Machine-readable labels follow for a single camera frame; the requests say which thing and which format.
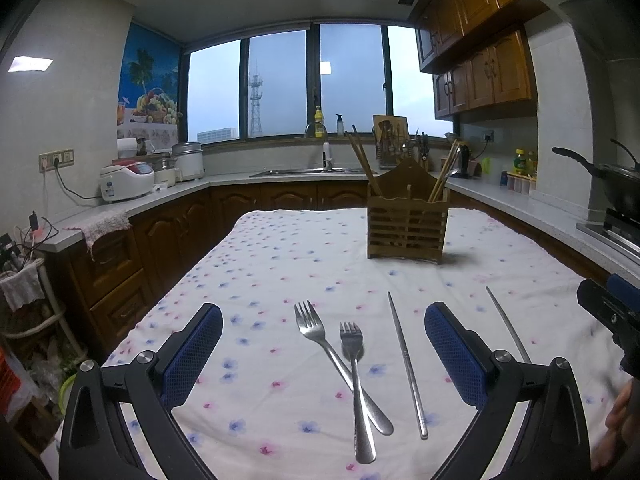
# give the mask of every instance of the screw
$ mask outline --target screw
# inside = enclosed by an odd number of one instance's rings
[[[556,357],[556,366],[561,370],[568,370],[569,361],[567,361],[564,357]]]
[[[145,350],[144,352],[140,352],[136,361],[138,361],[141,365],[147,364],[151,359],[154,358],[154,353],[151,350]]]
[[[94,367],[94,362],[91,361],[91,359],[87,359],[86,361],[82,361],[82,364],[80,365],[80,371],[88,372],[93,367]]]
[[[508,363],[511,361],[511,354],[506,350],[496,350],[494,352],[494,357],[501,363]]]

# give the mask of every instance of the wok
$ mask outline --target wok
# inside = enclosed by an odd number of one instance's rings
[[[632,169],[617,164],[591,164],[582,155],[566,148],[552,148],[551,151],[580,162],[591,175],[602,180],[604,193],[611,205],[619,213],[640,222],[640,171],[638,171],[638,166]]]

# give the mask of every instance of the pan handle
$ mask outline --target pan handle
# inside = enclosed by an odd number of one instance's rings
[[[604,177],[604,172],[596,168],[589,161],[587,161],[587,159],[584,158],[582,155],[580,155],[580,153],[575,153],[572,150],[568,150],[566,148],[551,148],[551,151],[554,152],[556,155],[568,156],[569,158],[572,158],[576,162],[580,162],[580,164],[582,164],[585,167],[585,169],[589,173],[591,173],[592,176],[595,176],[597,178]]]
[[[623,150],[625,150],[629,156],[633,159],[633,162],[636,164],[636,171],[640,171],[640,164],[638,164],[638,161],[636,160],[636,158],[634,157],[634,154],[631,153],[631,151],[629,150],[628,147],[626,147],[624,144],[622,144],[622,142],[620,142],[619,140],[616,139],[609,139],[611,142],[613,142],[614,144],[620,146],[620,148],[622,148]]]

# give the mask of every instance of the kitchen sink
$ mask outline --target kitchen sink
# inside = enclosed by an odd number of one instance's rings
[[[309,168],[306,170],[266,170],[251,176],[276,176],[276,175],[296,175],[296,174],[316,174],[316,173],[363,174],[364,171],[352,170],[351,168],[333,168],[331,170],[323,170],[322,168]]]

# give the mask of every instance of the hand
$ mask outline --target hand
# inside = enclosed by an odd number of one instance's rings
[[[593,449],[591,453],[591,470],[596,471],[606,467],[614,459],[616,454],[616,440],[618,434],[622,441],[629,446],[640,431],[640,417],[638,413],[627,415],[627,407],[631,397],[631,385],[633,380],[625,384],[618,394],[613,407],[607,415],[604,425],[607,433]]]

